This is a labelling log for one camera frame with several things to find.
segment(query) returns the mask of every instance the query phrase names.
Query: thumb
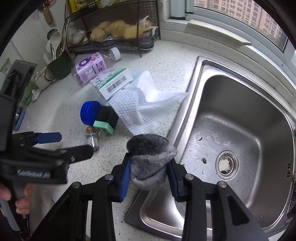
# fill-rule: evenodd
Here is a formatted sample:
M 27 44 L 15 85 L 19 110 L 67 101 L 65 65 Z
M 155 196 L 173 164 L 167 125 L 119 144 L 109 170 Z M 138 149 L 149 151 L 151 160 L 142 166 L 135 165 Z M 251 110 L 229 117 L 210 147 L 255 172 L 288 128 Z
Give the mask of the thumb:
M 6 201 L 9 201 L 11 199 L 11 192 L 2 183 L 0 183 L 0 199 Z

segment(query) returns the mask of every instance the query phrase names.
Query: wall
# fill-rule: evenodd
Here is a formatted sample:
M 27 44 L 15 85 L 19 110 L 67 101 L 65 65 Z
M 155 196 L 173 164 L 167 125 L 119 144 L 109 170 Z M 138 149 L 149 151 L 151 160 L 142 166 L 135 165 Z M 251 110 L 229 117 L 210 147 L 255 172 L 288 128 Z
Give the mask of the wall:
M 53 28 L 62 31 L 65 1 L 54 0 L 50 5 L 49 10 L 54 20 L 50 25 L 46 23 L 43 13 L 39 10 L 36 10 L 28 17 L 14 34 L 3 54 L 0 56 L 0 67 L 8 57 L 12 64 L 17 59 L 36 63 L 36 71 L 41 70 L 45 66 L 46 63 L 43 59 L 43 54 L 46 51 L 46 36 L 48 31 Z

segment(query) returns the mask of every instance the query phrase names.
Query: blue round container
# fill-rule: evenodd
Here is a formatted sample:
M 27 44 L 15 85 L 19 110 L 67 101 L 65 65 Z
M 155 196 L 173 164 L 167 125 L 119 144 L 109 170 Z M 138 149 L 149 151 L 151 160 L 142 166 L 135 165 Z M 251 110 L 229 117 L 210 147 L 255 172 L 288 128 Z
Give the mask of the blue round container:
M 83 124 L 93 126 L 96 116 L 100 112 L 101 104 L 98 101 L 87 101 L 81 106 L 80 119 Z

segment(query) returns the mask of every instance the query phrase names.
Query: dark green mug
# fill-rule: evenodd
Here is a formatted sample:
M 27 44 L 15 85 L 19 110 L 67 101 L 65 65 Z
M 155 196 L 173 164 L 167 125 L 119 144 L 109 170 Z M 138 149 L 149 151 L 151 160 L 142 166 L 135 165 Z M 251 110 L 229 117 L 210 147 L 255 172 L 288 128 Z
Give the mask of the dark green mug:
M 71 73 L 73 63 L 68 52 L 64 51 L 54 61 L 50 62 L 47 67 L 56 80 L 62 80 Z

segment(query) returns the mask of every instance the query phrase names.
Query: gray handle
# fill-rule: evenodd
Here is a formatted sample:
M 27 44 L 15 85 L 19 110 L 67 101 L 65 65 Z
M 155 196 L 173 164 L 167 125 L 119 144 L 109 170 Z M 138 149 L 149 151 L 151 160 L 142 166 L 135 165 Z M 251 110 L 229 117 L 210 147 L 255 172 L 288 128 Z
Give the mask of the gray handle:
M 25 187 L 25 183 L 23 182 L 13 182 L 13 189 L 15 191 L 15 197 L 17 200 L 24 196 L 24 187 Z M 0 199 L 0 204 L 12 230 L 20 231 L 20 227 L 18 226 L 11 212 L 8 201 Z

